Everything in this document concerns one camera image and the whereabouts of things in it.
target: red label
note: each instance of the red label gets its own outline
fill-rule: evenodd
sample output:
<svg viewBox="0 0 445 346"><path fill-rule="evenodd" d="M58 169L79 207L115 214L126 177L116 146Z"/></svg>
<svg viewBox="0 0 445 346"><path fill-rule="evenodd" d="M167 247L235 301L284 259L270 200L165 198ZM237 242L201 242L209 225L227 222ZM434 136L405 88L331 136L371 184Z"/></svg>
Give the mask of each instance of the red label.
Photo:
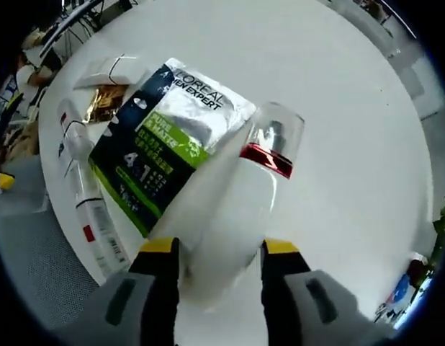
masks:
<svg viewBox="0 0 445 346"><path fill-rule="evenodd" d="M242 149L239 156L270 168L287 179L289 179L292 175L293 164L289 159L283 157L275 151L265 151L258 144L247 144Z"/></svg>
<svg viewBox="0 0 445 346"><path fill-rule="evenodd" d="M92 241L94 241L94 235L93 235L93 231L91 230L90 225L86 225L84 227L84 233L85 233L86 240L88 240L88 243L91 243Z"/></svg>

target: white round table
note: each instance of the white round table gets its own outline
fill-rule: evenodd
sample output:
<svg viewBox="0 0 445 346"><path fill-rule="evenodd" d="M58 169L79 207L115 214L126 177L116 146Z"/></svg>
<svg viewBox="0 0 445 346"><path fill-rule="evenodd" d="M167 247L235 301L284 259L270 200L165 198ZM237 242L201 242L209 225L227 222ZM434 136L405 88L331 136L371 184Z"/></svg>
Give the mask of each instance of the white round table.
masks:
<svg viewBox="0 0 445 346"><path fill-rule="evenodd" d="M72 97L84 112L93 90L73 90L87 63L141 55L145 68L178 58L257 105L276 101L305 119L289 189L279 196L269 235L296 244L312 269L342 283L372 316L408 263L416 232L431 220L431 167L408 93L380 52L316 0L148 1L95 34L67 62L40 107L40 155L50 199L74 252L105 281L77 224L58 167L57 107ZM106 124L91 126L97 141ZM211 217L248 127L188 181L154 228L192 241ZM104 194L133 259L143 239ZM182 303L176 342L266 345L259 269L249 267L213 314Z"/></svg>

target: green label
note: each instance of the green label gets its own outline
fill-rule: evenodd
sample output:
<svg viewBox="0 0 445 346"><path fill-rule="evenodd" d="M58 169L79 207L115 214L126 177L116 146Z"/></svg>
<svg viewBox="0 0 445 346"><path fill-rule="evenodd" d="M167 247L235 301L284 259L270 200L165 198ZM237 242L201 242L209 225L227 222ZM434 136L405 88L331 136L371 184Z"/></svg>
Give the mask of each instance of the green label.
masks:
<svg viewBox="0 0 445 346"><path fill-rule="evenodd" d="M101 183L106 188L107 192L111 195L114 201L121 207L121 209L127 214L128 218L134 223L134 225L138 228L139 232L146 237L149 235L149 229L147 229L144 223L138 218L138 216L131 210L131 206L128 205L123 199L122 196L113 188L110 184L109 180L102 174L99 167L92 163L92 168L94 170L95 175L99 178Z"/></svg>
<svg viewBox="0 0 445 346"><path fill-rule="evenodd" d="M172 151L197 168L208 159L209 154L178 126L168 121L157 112L151 112L143 125L151 133L160 138Z"/></svg>
<svg viewBox="0 0 445 346"><path fill-rule="evenodd" d="M157 208L155 204L153 204L147 196L141 191L141 189L136 185L136 183L133 181L133 179L130 178L127 172L125 172L121 167L116 167L115 171L119 175L120 178L125 182L125 184L133 191L133 193L136 195L136 197L139 198L139 201L144 204L146 207L152 211L152 213L157 216L157 218L160 218L162 216L162 213Z"/></svg>

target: white bottle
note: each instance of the white bottle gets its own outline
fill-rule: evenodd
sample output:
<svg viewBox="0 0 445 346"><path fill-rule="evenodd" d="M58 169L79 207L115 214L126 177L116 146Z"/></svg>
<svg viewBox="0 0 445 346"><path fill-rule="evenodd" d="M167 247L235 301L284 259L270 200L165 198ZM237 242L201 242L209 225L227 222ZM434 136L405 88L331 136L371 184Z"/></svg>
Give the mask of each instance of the white bottle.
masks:
<svg viewBox="0 0 445 346"><path fill-rule="evenodd" d="M77 219L103 275L108 278L116 272L127 270L130 260L115 230L89 163L75 161L69 178L76 198Z"/></svg>
<svg viewBox="0 0 445 346"><path fill-rule="evenodd" d="M214 308L251 263L266 234L280 184L288 184L304 120L277 103L254 115L233 179L189 255L183 298Z"/></svg>

